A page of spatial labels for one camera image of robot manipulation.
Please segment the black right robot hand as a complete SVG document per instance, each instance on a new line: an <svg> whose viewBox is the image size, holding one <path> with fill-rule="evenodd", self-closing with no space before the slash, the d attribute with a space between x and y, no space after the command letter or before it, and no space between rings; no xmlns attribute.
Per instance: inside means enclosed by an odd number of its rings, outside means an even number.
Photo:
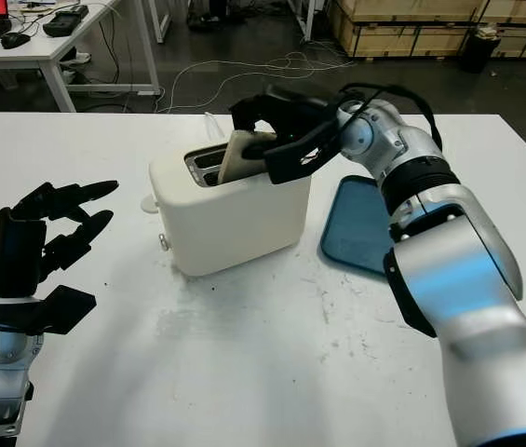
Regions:
<svg viewBox="0 0 526 447"><path fill-rule="evenodd" d="M271 126L271 142L252 142L242 151L247 160L263 160L268 151L296 143L317 130L326 137L336 129L335 107L318 98L269 86L263 93L240 100L230 107L234 130L253 132L263 121Z"/></svg>

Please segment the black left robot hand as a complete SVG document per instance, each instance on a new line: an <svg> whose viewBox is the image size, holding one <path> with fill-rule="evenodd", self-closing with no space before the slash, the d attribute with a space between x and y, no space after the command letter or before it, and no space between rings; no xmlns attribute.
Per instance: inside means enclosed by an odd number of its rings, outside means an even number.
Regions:
<svg viewBox="0 0 526 447"><path fill-rule="evenodd" d="M0 298L28 297L52 272L65 270L91 250L114 213L88 214L81 205L111 194L115 180L81 186L43 183L14 207L0 209ZM47 222L69 219L72 234L47 240Z"/></svg>

